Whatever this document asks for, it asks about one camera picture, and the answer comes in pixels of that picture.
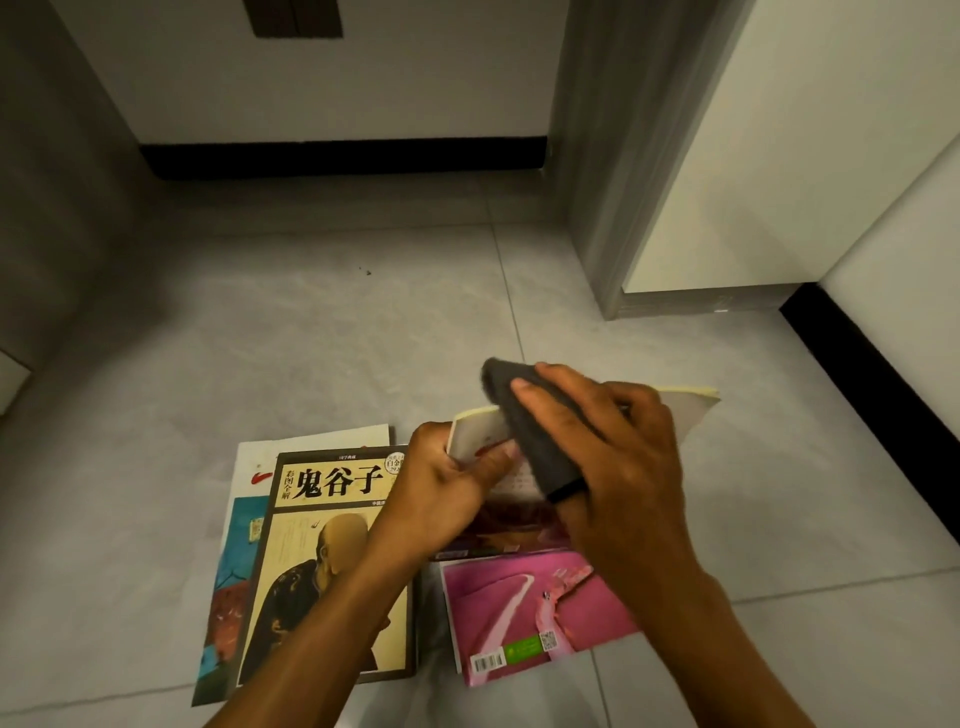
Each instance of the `qr code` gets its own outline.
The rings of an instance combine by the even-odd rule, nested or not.
[[[548,629],[546,632],[540,632],[540,644],[543,646],[544,652],[549,652],[551,649],[556,649],[557,633],[552,629]]]
[[[503,647],[499,647],[495,652],[488,652],[484,655],[473,655],[470,658],[470,664],[473,666],[474,675],[482,675],[484,672],[490,672],[498,667],[507,665],[507,658],[503,654]]]

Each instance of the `folded gray cloth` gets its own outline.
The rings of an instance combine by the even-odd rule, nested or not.
[[[533,471],[544,497],[550,502],[557,503],[578,491],[586,490],[587,483],[576,464],[538,425],[526,407],[517,401],[510,388],[510,382],[518,377],[542,387],[555,400],[569,407],[587,427],[594,432],[596,429],[584,417],[584,413],[576,402],[556,385],[537,374],[529,364],[496,358],[490,358],[484,362],[480,370],[480,381],[487,399],[498,405],[503,412],[503,417],[516,443],[520,446],[520,451],[530,462],[530,470]]]

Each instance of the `book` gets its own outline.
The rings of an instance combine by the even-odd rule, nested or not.
[[[714,404],[715,389],[664,387],[660,399],[673,413],[677,440],[682,442]],[[454,418],[447,454],[463,466],[509,439],[510,429],[496,405],[461,412]],[[498,553],[570,548],[570,539],[556,509],[540,493],[527,462],[497,483],[476,518],[464,532],[434,556],[436,561],[493,556]]]
[[[441,564],[457,672],[474,688],[639,631],[575,551]]]
[[[253,562],[267,515],[277,456],[292,450],[388,445],[390,428],[374,425],[285,440],[246,442],[237,446],[193,705],[227,699],[229,665],[243,625]]]
[[[338,575],[362,558],[405,452],[389,446],[277,457],[228,694],[256,674]],[[414,590],[404,588],[384,619],[358,682],[414,673]]]

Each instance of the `illustration of bald man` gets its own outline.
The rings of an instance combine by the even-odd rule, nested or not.
[[[256,619],[250,648],[240,670],[240,684],[253,677],[263,661],[300,624],[330,588],[337,574],[356,566],[367,546],[367,521],[356,513],[334,516],[317,537],[317,558],[304,561],[276,578]],[[385,621],[380,628],[390,623]],[[369,650],[361,670],[376,670]]]

